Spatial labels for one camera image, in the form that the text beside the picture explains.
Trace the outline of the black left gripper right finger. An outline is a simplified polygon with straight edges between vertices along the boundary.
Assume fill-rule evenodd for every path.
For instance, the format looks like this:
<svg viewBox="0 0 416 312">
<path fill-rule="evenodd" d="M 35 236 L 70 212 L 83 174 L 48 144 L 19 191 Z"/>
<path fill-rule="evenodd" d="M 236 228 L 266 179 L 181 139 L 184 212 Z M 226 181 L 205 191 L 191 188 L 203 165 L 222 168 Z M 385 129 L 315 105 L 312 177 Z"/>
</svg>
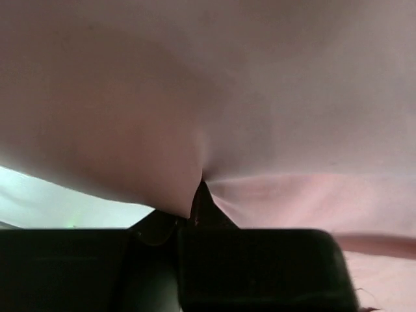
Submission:
<svg viewBox="0 0 416 312">
<path fill-rule="evenodd" d="M 357 311 L 343 253 L 317 229 L 240 229 L 200 183 L 177 232 L 183 311 Z"/>
</svg>

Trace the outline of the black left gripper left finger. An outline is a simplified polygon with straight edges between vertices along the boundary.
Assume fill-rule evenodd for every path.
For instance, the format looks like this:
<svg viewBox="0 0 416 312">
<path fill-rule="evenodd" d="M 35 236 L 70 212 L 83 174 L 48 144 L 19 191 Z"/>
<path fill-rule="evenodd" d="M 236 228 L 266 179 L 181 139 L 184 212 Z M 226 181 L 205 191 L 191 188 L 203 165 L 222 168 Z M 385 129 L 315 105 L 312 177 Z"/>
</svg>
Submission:
<svg viewBox="0 0 416 312">
<path fill-rule="evenodd" d="M 5 229 L 2 311 L 179 311 L 171 247 L 178 218 L 127 228 Z"/>
</svg>

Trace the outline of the pink trousers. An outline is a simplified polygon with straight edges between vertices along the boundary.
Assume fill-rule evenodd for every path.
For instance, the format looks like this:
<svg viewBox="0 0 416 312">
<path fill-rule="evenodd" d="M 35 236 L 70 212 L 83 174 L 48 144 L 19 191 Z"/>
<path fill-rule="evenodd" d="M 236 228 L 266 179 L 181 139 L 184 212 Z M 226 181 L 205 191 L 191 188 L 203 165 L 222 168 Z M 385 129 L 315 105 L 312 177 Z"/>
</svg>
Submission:
<svg viewBox="0 0 416 312">
<path fill-rule="evenodd" d="M 188 217 L 315 227 L 415 310 L 414 1 L 2 1 L 1 165 Z"/>
</svg>

